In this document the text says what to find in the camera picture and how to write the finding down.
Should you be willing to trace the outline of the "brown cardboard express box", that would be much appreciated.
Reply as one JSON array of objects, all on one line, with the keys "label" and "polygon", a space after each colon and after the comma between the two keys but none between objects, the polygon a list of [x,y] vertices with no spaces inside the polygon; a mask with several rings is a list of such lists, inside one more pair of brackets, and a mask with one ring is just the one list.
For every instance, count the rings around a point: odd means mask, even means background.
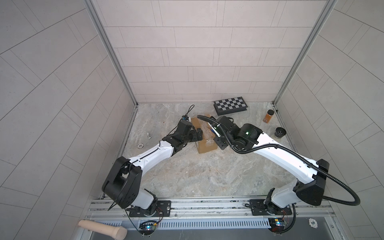
[{"label": "brown cardboard express box", "polygon": [[211,131],[209,123],[194,117],[192,118],[192,124],[196,129],[200,128],[203,132],[203,139],[196,142],[198,153],[204,154],[216,150],[218,148],[214,141],[216,135]]}]

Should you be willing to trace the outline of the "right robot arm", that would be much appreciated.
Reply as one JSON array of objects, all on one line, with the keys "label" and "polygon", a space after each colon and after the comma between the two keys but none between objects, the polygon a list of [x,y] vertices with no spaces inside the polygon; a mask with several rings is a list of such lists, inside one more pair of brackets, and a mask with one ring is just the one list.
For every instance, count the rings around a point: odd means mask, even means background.
[{"label": "right robot arm", "polygon": [[314,160],[304,158],[308,161],[306,164],[300,159],[300,154],[279,144],[252,124],[244,124],[239,128],[226,116],[216,120],[211,117],[211,120],[214,122],[210,126],[221,148],[230,146],[241,154],[251,151],[271,160],[296,177],[294,181],[283,187],[271,189],[265,200],[266,206],[282,209],[298,202],[305,202],[312,206],[319,206],[322,203],[326,176],[311,168],[310,164],[327,171],[329,164],[326,161],[318,164]]}]

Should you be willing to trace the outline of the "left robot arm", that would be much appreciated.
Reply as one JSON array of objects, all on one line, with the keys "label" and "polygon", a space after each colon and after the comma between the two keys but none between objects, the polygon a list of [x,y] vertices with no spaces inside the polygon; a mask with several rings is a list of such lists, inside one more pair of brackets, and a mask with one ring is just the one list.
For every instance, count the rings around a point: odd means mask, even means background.
[{"label": "left robot arm", "polygon": [[191,142],[203,139],[203,131],[195,128],[188,120],[181,120],[174,133],[162,138],[159,143],[148,151],[126,159],[119,157],[114,162],[102,185],[102,191],[122,209],[129,206],[150,210],[156,207],[156,196],[141,189],[142,176],[151,168],[166,160]]}]

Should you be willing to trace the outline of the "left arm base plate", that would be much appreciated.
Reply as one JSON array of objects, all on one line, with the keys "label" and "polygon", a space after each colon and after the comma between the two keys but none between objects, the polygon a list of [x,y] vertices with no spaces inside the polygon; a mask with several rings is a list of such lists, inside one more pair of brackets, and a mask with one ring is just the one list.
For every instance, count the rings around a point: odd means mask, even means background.
[{"label": "left arm base plate", "polygon": [[151,204],[147,209],[143,209],[137,206],[127,209],[129,217],[141,218],[141,217],[169,217],[171,211],[171,201],[156,201]]}]

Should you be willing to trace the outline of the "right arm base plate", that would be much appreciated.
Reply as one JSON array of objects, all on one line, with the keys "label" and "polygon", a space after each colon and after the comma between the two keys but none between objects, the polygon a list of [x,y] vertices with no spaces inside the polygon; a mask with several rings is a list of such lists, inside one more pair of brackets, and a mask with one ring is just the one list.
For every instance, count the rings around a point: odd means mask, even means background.
[{"label": "right arm base plate", "polygon": [[265,200],[250,200],[248,203],[248,208],[251,209],[253,216],[282,216],[282,215],[292,215],[292,208],[286,206],[285,208],[280,208],[273,203],[265,204]]}]

